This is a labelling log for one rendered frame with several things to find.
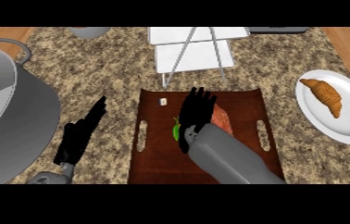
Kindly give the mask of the large grey pot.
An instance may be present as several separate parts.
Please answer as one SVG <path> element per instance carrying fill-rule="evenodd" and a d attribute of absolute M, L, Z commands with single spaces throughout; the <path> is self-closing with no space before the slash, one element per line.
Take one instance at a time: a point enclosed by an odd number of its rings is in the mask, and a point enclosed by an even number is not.
<path fill-rule="evenodd" d="M 53 137 L 60 118 L 60 102 L 53 88 L 23 69 L 30 58 L 27 47 L 16 62 L 0 50 L 0 183 L 27 168 Z"/>

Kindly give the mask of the dark grey flat appliance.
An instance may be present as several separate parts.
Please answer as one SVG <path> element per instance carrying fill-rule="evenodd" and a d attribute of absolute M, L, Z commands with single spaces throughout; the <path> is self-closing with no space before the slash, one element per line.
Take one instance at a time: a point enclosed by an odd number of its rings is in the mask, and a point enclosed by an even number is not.
<path fill-rule="evenodd" d="M 298 34 L 305 33 L 308 27 L 248 27 L 250 34 Z"/>

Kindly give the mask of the reddish brown meat block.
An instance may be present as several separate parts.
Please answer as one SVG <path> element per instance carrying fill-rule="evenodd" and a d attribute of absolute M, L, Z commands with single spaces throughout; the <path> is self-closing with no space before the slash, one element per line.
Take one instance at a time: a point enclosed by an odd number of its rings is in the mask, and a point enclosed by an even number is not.
<path fill-rule="evenodd" d="M 212 107 L 211 123 L 218 126 L 228 135 L 231 135 L 230 118 L 227 112 L 219 106 Z"/>

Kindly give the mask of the brown croissant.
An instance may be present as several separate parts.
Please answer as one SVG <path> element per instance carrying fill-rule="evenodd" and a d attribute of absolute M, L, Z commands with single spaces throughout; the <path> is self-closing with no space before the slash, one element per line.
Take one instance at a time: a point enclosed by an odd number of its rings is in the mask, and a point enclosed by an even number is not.
<path fill-rule="evenodd" d="M 299 79 L 299 83 L 310 89 L 320 103 L 327 107 L 333 118 L 341 116 L 341 95 L 326 81 Z"/>

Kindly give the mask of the brown wooden tray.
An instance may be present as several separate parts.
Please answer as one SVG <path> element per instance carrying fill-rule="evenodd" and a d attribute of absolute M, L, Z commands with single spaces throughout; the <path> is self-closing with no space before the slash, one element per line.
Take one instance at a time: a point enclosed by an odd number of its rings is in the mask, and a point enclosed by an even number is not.
<path fill-rule="evenodd" d="M 231 131 L 208 124 L 190 140 L 183 153 L 172 136 L 184 92 L 138 95 L 137 122 L 147 124 L 144 148 L 131 152 L 131 184 L 273 184 L 284 181 L 276 146 L 261 147 L 259 127 L 268 128 L 262 94 L 215 92 L 217 104 L 227 112 Z"/>

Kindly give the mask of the grey rounded container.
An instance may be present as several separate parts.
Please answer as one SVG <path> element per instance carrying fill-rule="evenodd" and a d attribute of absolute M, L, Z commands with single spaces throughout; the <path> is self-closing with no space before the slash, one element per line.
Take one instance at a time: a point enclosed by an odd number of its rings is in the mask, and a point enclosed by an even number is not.
<path fill-rule="evenodd" d="M 67 29 L 72 31 L 72 34 L 81 39 L 94 39 L 103 36 L 110 30 L 109 27 L 69 27 Z"/>

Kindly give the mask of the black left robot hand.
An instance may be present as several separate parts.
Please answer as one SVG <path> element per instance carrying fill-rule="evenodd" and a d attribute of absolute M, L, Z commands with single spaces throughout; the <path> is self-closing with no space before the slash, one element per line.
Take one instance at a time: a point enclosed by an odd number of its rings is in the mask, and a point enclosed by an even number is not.
<path fill-rule="evenodd" d="M 104 112 L 104 97 L 101 97 L 91 106 L 85 117 L 75 123 L 64 124 L 63 138 L 53 159 L 56 165 L 61 165 L 61 163 L 75 165 L 79 162 L 92 131 L 97 128 Z"/>

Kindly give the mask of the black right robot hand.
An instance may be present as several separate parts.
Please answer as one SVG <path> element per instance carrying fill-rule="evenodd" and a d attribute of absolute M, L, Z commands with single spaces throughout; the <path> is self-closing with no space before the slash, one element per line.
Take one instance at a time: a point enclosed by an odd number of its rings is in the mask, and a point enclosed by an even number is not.
<path fill-rule="evenodd" d="M 183 154 L 188 153 L 190 143 L 185 141 L 185 129 L 193 127 L 193 132 L 199 133 L 202 127 L 211 122 L 212 106 L 217 96 L 211 95 L 203 88 L 191 88 L 184 98 L 178 112 L 178 148 Z"/>

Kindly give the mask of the white plate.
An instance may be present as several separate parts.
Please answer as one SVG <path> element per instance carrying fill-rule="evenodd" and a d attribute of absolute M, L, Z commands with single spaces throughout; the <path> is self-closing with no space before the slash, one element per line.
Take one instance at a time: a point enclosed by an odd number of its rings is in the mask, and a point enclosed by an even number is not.
<path fill-rule="evenodd" d="M 301 79 L 324 81 L 341 95 L 341 114 L 333 118 L 327 106 L 317 100 Z M 350 144 L 350 78 L 324 69 L 307 71 L 295 82 L 299 109 L 312 126 L 333 140 Z"/>

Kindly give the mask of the green chili pepper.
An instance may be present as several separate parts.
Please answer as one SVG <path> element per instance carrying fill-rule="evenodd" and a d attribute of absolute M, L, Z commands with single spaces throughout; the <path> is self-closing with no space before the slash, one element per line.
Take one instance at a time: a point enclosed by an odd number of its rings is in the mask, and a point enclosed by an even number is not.
<path fill-rule="evenodd" d="M 174 118 L 172 137 L 175 141 L 178 140 L 178 127 L 180 127 L 178 118 Z"/>

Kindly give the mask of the white tiered shelf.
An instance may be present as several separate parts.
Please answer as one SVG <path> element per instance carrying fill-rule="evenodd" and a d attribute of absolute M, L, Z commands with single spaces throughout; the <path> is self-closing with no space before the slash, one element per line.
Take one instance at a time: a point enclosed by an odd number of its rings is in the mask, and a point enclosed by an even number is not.
<path fill-rule="evenodd" d="M 149 27 L 147 42 L 154 47 L 156 72 L 166 88 L 175 72 L 234 66 L 228 40 L 249 36 L 246 27 Z"/>

